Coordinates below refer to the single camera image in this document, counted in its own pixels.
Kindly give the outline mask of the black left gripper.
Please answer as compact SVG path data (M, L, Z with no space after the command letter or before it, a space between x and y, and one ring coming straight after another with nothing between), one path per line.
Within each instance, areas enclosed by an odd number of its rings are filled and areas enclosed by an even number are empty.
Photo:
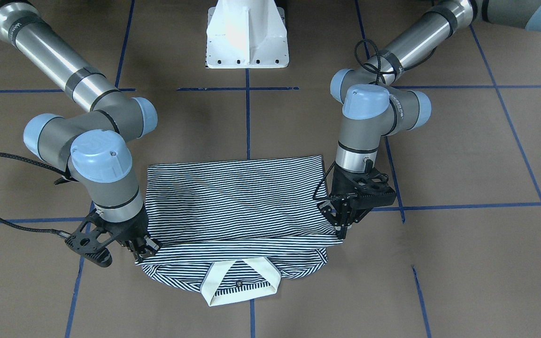
M348 230L373 208L392 205L397 194L389 186L388 175L372 164L365 164L363 172L350 172L333 164L318 183L320 188L334 169L332 189L327 197L318 197L317 208L336 229L338 239L345 239Z

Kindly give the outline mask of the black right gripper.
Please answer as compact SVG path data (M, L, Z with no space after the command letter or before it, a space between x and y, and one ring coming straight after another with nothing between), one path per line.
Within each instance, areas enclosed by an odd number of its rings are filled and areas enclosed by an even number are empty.
M135 263L155 256L162 244L150 237L147 231L148 216L142 209L133 218L120 223L104 220L97 210L92 210L80 226L65 237L65 244L74 252L99 267L109 267L112 255L107 246L116 241L135 257Z

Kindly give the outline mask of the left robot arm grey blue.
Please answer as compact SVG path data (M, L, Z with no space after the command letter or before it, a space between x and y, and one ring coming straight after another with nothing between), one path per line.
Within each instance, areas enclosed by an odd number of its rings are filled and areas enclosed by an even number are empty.
M367 61L333 75L330 93L343 105L343 120L331 192L318 209L344 239L348 229L376 207L391 205L397 194L388 176L376 169L382 137L425 124L432 105L423 92L398 90L393 83L427 61L440 43L474 21L541 32L541 0L440 0L385 48L374 41Z

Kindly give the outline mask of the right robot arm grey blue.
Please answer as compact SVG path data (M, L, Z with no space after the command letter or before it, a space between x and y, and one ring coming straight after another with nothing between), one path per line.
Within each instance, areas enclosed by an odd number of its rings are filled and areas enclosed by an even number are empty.
M157 126L157 111L144 98L128 98L43 21L27 0L0 0L0 40L9 43L78 104L84 114L64 118L41 114L23 132L26 147L39 158L31 164L58 173L59 184L79 182L94 209L73 233L22 227L64 239L73 252L109 267L108 245L118 242L136 263L156 255L148 216L127 142Z

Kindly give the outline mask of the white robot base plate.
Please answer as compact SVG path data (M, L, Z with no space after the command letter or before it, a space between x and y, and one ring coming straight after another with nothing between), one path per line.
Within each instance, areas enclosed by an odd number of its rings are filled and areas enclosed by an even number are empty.
M285 9L283 0L219 0L208 9L206 67L288 67Z

